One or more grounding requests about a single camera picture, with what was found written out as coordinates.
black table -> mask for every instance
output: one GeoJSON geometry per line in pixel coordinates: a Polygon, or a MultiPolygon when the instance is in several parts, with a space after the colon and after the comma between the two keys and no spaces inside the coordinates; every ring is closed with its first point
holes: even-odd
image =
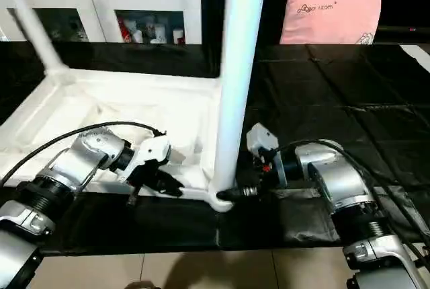
{"type": "MultiPolygon", "coordinates": [[[[160,75],[215,77],[200,46],[57,44],[70,67],[160,75]]],[[[42,80],[27,43],[2,43],[4,121],[42,80]]],[[[430,73],[399,46],[270,46],[256,51],[243,131],[261,122],[281,144],[302,138],[340,142],[377,172],[408,185],[394,189],[430,224],[430,73]]],[[[242,142],[237,179],[247,183],[249,154],[242,142]]],[[[312,185],[292,183],[282,194],[236,205],[221,214],[203,202],[127,196],[78,196],[43,250],[48,255],[97,255],[219,249],[341,245],[312,185]]],[[[12,189],[0,191],[0,202],[12,189]]],[[[392,202],[385,205],[412,241],[417,235],[392,202]]]]}

cabinet door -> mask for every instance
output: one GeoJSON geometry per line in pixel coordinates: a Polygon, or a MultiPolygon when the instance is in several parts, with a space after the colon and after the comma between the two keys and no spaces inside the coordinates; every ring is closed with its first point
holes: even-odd
{"type": "MultiPolygon", "coordinates": [[[[105,42],[92,0],[27,0],[53,41],[105,42]]],[[[0,27],[11,41],[26,40],[13,0],[0,0],[0,27]]]]}
{"type": "Polygon", "coordinates": [[[168,44],[202,42],[200,0],[93,0],[93,2],[107,42],[168,44]]]}

pink pillow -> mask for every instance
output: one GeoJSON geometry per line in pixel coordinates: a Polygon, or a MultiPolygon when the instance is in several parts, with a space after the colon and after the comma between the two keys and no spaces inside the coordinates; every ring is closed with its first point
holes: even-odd
{"type": "Polygon", "coordinates": [[[381,0],[288,0],[281,44],[371,44],[381,0]]]}

tile floor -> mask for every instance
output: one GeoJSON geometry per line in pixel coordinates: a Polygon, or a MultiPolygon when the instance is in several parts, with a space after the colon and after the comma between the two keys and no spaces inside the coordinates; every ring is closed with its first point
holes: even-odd
{"type": "Polygon", "coordinates": [[[30,288],[344,289],[351,276],[341,248],[49,257],[30,288]]]}

robotic arm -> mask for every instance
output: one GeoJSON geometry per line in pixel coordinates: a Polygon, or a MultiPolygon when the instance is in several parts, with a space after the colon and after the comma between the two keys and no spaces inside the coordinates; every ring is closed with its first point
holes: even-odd
{"type": "Polygon", "coordinates": [[[14,200],[0,207],[0,288],[25,288],[42,256],[34,240],[49,235],[91,181],[98,169],[110,169],[118,180],[134,187],[129,204],[147,186],[162,194],[180,196],[181,183],[158,168],[169,160],[167,136],[146,139],[136,149],[107,128],[81,133],[31,182],[17,186],[14,200]]]}
{"type": "MultiPolygon", "coordinates": [[[[325,141],[342,149],[333,141],[325,141]]],[[[284,162],[279,152],[278,157],[267,158],[265,153],[278,147],[277,138],[261,124],[248,132],[247,146],[266,167],[273,164],[280,184],[284,178],[279,173],[282,169],[286,179],[301,175],[317,185],[336,231],[346,244],[343,254],[348,266],[358,271],[347,281],[348,289],[426,288],[360,173],[341,153],[322,144],[309,143],[296,147],[284,162]]]]}

